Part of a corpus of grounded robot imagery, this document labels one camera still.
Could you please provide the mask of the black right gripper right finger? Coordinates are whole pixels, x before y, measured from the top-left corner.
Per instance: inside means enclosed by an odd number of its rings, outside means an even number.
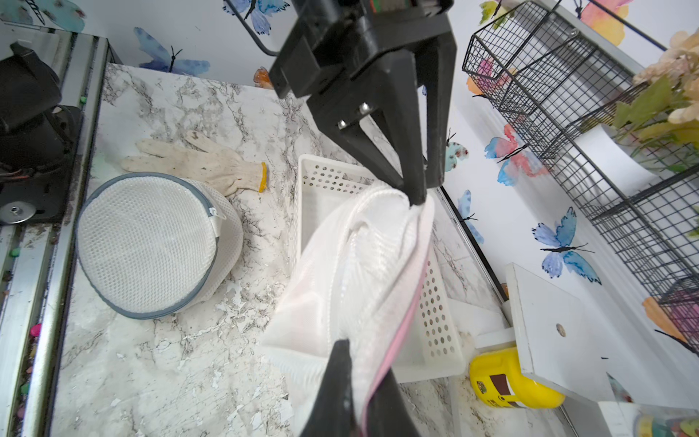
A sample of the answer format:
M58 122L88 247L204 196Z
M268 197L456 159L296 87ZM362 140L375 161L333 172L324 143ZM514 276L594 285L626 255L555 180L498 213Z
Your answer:
M419 437L414 422L402 400L399 384L389 370L370 400L366 436Z

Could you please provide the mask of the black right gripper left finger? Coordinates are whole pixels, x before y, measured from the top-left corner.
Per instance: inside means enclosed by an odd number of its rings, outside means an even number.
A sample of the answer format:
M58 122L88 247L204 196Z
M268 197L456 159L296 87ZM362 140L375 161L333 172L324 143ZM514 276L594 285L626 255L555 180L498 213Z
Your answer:
M351 387L350 341L335 342L301 437L350 437L358 431Z

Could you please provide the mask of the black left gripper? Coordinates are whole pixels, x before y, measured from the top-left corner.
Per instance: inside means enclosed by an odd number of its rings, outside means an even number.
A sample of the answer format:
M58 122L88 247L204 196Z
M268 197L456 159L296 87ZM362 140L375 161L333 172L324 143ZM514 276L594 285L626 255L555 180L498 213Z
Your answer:
M278 97L311 96L309 110L325 136L422 205L427 188L444 181L457 54L447 16L453 2L292 4L296 23L269 71ZM426 87L426 173L412 52Z

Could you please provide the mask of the white mesh laundry bag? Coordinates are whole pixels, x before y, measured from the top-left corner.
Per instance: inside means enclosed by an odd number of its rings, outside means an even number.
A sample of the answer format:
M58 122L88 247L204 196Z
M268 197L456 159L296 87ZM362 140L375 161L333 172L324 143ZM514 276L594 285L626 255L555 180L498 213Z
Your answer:
M218 191L162 173L113 178L85 201L76 251L115 312L159 319L208 300L240 257L240 216Z

